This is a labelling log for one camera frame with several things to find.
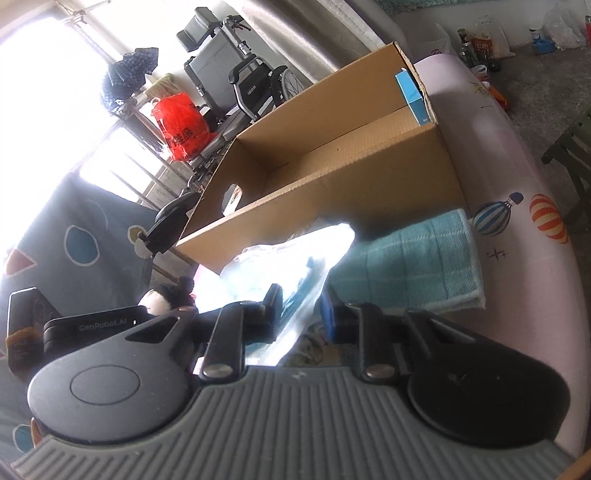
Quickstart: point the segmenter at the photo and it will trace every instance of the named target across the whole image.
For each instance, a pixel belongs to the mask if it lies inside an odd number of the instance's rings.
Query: hot air balloon print
[[[545,236],[561,244],[569,241],[569,235],[556,208],[556,204],[546,195],[539,193],[531,198],[531,219]]]
[[[511,219],[511,208],[523,201],[523,195],[513,192],[505,201],[488,202],[480,205],[474,214],[472,224],[481,235],[495,236],[503,233]]]

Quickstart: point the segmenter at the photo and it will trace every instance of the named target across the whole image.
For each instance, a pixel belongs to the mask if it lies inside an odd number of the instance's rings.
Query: cardboard box
[[[407,69],[431,119],[419,125]],[[238,210],[222,214],[228,188]],[[464,206],[424,87],[397,45],[342,68],[238,135],[177,248],[219,273],[245,247],[284,242],[316,218],[377,236]]]

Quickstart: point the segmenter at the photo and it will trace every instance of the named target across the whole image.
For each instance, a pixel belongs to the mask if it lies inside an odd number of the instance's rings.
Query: red bag
[[[186,93],[163,98],[152,109],[173,160],[196,156],[216,136]]]

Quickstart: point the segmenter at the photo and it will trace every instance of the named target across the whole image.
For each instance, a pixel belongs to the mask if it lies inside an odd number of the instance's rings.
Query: blue blanket
[[[386,313],[484,307],[480,263],[463,210],[357,244],[328,283],[342,301],[375,303]]]

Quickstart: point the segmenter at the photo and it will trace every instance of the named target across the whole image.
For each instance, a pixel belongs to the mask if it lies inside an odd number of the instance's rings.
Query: circular mount
[[[508,448],[553,439],[569,392],[548,366],[474,343],[442,347],[420,365],[408,396],[431,427],[454,440]]]

